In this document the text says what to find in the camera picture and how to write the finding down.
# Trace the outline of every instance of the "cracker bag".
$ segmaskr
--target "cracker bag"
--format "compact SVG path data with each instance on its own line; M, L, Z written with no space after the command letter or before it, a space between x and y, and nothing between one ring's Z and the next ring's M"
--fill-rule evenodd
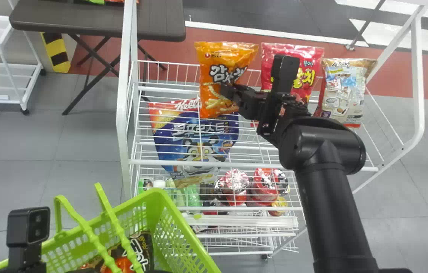
M153 140L160 160L225 162L238 140L238 115L199 119L198 99L150 102ZM198 183L214 183L220 167L175 164L163 168L177 188Z
M219 94L220 83L233 84L243 76L259 45L234 42L195 42L200 63L200 118L213 119L238 107Z
M366 79L377 60L323 59L325 80L314 116L335 119L346 126L359 128L364 110Z

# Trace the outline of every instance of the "folding table leg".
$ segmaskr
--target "folding table leg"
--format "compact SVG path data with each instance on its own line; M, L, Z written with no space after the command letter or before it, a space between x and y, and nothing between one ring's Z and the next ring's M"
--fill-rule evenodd
M138 44L138 49L150 60L154 61L154 62L158 62L155 58L152 57L152 55L148 54L148 52L146 52L140 44ZM163 65L158 63L158 66L161 67L161 69L166 70L167 68Z
M97 52L98 50L100 50L101 47L103 47L104 44L106 44L107 41L109 41L111 37L104 37L101 42L98 43L98 45L96 45L94 47L94 51ZM91 57L91 54L87 54L84 58L82 58L79 62L77 62L77 66L81 66L82 64L84 64L87 60L89 60L89 58Z
M89 47L89 45L86 44L86 42L84 42L83 40L81 40L81 38L79 38L77 35L75 34L68 34L71 38L73 38L79 45L81 45L85 50L87 50L89 52L89 54L91 54L93 57L95 57L101 64L103 64L103 66L105 66L107 69L110 69L110 71L116 75L117 77L120 76L120 73L114 69L113 66L111 66L111 64L109 64L105 59L103 59L102 57L100 57L100 55L92 50L92 48Z
M91 88L93 86L96 85L96 83L98 83L98 81L100 81L104 76L106 76L106 74L108 74L108 72L111 71L111 69L109 67L114 67L115 65L117 65L120 62L120 58L121 55L119 55L118 57L116 57L116 59L114 59L110 64L108 64L108 67L106 67L101 73L99 73L98 76L96 76L96 78L94 78L91 83L88 83L84 89L82 89L82 91L77 95L77 97L74 98L74 100L69 104L69 106L64 110L64 112L62 113L63 116L69 114L69 112L72 110L72 108L75 107L75 105L82 99L82 97L84 97L84 95L86 95L86 93L91 90Z

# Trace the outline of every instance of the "small snack package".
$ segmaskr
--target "small snack package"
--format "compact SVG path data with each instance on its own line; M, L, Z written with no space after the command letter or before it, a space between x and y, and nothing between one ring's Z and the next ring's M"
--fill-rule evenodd
M153 237L149 231L133 234L128 237L131 248L135 251L136 260L141 264L143 271L153 271L155 262L153 261ZM126 250L117 243L108 249L108 254L114 259L116 266L122 273L135 273L133 264L127 258ZM78 269L94 268L95 273L112 273L111 269L104 264L103 258L98 255Z
M268 92L273 87L271 67L276 54L297 57L300 59L300 66L298 71L294 71L297 76L293 82L291 94L296 96L297 101L307 104L310 100L313 85L316 82L316 76L319 76L321 71L320 62L325 49L276 43L262 43L261 47L261 90Z
M198 166L163 166L177 188L200 182L215 183L220 167L202 163L224 162L238 139L237 114L221 115L217 119L199 119L198 102L197 99L191 99L149 103L158 158L200 163Z
M366 79L376 62L373 59L323 59L325 80L314 116L335 119L349 127L360 127Z
M287 207L288 203L286 202L286 199L283 196L279 196L273 202L273 204L271 204L271 206L273 207L273 209L276 209L278 207ZM268 210L268 213L271 216L281 216L281 215L285 214L285 211L284 210Z
M251 200L261 206L269 206L278 198L278 175L275 169L257 168L254 171Z
M214 119L238 107L219 93L220 83L233 84L243 76L259 45L234 42L195 42L200 63L200 118Z
M247 200L246 189L250 184L246 173L232 169L217 180L215 188L219 192L219 200L226 201L229 206L241 206Z

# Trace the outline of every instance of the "camera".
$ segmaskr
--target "camera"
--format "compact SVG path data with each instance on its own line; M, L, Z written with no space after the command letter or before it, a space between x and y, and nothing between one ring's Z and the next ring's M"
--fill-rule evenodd
M6 246L9 247L7 271L42 268L42 242L49 238L49 207L30 207L12 210L6 225Z

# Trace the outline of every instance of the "snack bag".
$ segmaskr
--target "snack bag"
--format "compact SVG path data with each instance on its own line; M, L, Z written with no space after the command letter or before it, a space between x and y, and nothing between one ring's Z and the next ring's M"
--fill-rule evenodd
M153 140L160 160L226 160L230 148L238 139L238 115L199 119L198 103L198 99L149 103ZM177 188L200 182L214 183L220 169L217 166L172 165L163 168L170 173Z
M200 63L200 118L213 119L238 107L219 94L220 83L233 84L243 76L259 45L234 42L195 42Z
M135 251L136 260L141 264L143 271L150 271L155 268L153 261L153 237L149 231L133 234L128 237L131 248ZM126 250L117 243L108 249L108 254L114 259L116 266L122 273L135 273L133 264L128 260ZM111 269L104 264L103 258L98 255L93 257L79 269L94 268L96 273L112 273Z
M311 90L316 81L316 76L320 74L320 62L325 53L324 48L309 47L304 45L274 44L262 43L261 53L261 90L271 91L273 87L273 78L271 78L271 67L273 66L274 56L283 54L297 57L300 59L300 67L296 73L296 79L293 82L292 95L295 95L297 101L308 103Z
M349 127L360 127L366 78L376 62L373 59L323 59L325 80L314 115L335 119Z

